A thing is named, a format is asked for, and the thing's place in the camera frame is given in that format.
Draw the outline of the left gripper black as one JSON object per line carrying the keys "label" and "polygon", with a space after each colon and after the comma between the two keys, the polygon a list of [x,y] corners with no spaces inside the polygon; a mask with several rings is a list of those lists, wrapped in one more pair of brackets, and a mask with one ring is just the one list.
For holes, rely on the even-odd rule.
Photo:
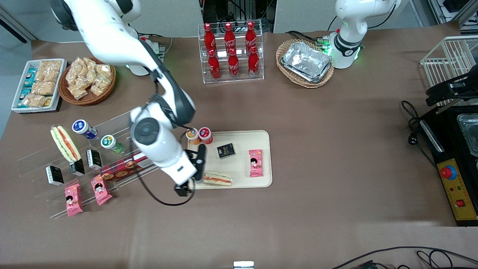
{"label": "left gripper black", "polygon": [[437,84],[426,91],[428,106],[436,105],[454,97],[477,97],[478,77],[476,74],[468,74],[466,78],[450,84]]}

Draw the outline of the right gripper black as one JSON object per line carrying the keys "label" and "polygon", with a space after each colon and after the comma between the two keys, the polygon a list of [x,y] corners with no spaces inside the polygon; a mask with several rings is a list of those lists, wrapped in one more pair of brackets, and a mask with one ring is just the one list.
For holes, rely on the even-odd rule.
{"label": "right gripper black", "polygon": [[[203,182],[205,155],[207,148],[204,144],[198,145],[196,151],[186,150],[189,160],[196,169],[196,172],[192,176],[194,184],[201,184]],[[179,197],[187,197],[193,193],[193,189],[189,187],[188,183],[176,184],[174,190]]]}

